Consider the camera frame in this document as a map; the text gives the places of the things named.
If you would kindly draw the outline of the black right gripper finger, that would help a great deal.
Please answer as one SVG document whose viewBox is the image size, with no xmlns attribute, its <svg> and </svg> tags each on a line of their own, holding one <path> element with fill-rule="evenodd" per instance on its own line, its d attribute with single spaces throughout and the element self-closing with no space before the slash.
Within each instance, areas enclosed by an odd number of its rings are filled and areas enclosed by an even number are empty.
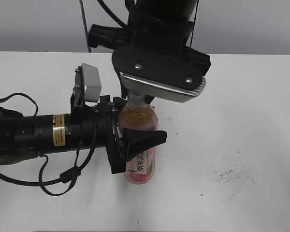
<svg viewBox="0 0 290 232">
<path fill-rule="evenodd" d="M 121 98 L 126 99 L 128 94 L 129 94 L 129 90 L 123 85 L 121 85 Z"/>
<path fill-rule="evenodd" d="M 152 101 L 154 100 L 154 98 L 155 98 L 154 96 L 145 95 L 144 101 L 146 104 L 150 105 Z"/>
</svg>

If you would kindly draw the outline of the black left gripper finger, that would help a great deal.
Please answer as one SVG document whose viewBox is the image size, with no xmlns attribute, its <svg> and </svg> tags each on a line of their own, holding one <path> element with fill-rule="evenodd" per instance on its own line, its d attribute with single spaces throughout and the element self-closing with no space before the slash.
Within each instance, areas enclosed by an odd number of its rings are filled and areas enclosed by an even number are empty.
<svg viewBox="0 0 290 232">
<path fill-rule="evenodd" d="M 111 110 L 114 114 L 119 114 L 122 109 L 126 106 L 127 101 L 121 97 L 113 97 L 111 102 Z"/>
<path fill-rule="evenodd" d="M 165 143 L 166 139 L 167 132 L 163 130 L 145 131 L 124 128 L 122 141 L 126 162 L 131 161 L 144 151 Z"/>
</svg>

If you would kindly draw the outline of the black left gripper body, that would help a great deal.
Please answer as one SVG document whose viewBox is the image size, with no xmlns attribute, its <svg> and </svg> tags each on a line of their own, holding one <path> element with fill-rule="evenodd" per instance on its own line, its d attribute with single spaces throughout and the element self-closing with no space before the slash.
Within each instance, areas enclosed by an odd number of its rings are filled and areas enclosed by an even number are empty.
<svg viewBox="0 0 290 232">
<path fill-rule="evenodd" d="M 88 156 L 79 170 L 83 170 L 88 164 L 95 148 L 106 148 L 111 173 L 118 174 L 126 171 L 126 162 L 120 151 L 119 135 L 116 131 L 117 117 L 111 110 L 109 95 L 101 96 L 100 102 L 95 106 L 84 104 L 74 107 L 70 98 L 71 113 L 68 121 L 68 142 L 71 149 L 77 149 L 79 144 L 83 149 L 89 149 Z"/>
</svg>

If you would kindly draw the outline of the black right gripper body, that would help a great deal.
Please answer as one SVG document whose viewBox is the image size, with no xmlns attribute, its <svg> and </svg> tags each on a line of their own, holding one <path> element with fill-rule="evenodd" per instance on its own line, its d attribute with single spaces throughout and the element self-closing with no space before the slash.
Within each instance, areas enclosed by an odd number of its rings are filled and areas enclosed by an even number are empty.
<svg viewBox="0 0 290 232">
<path fill-rule="evenodd" d="M 195 90 L 211 66 L 210 56 L 186 45 L 191 29 L 120 29 L 112 64 L 117 75 Z"/>
</svg>

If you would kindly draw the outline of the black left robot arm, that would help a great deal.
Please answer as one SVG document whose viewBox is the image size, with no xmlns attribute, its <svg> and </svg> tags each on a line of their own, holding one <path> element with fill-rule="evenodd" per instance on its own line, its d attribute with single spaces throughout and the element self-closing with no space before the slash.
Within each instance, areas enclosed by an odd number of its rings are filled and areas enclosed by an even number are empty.
<svg viewBox="0 0 290 232">
<path fill-rule="evenodd" d="M 41 154 L 105 147 L 111 172 L 123 173 L 126 164 L 150 148 L 165 143 L 161 130 L 117 130 L 125 101 L 103 96 L 95 106 L 72 108 L 69 114 L 23 116 L 0 107 L 0 165 L 34 159 Z"/>
</svg>

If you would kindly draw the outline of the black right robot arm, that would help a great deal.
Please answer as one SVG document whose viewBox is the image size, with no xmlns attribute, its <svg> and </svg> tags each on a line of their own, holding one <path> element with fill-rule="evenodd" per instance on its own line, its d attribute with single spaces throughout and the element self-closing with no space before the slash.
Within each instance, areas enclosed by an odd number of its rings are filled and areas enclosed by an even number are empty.
<svg viewBox="0 0 290 232">
<path fill-rule="evenodd" d="M 88 45 L 112 49 L 121 97 L 130 92 L 184 103 L 205 88 L 210 56 L 187 46 L 193 34 L 194 0 L 128 0 L 128 21 L 118 27 L 92 25 Z"/>
</svg>

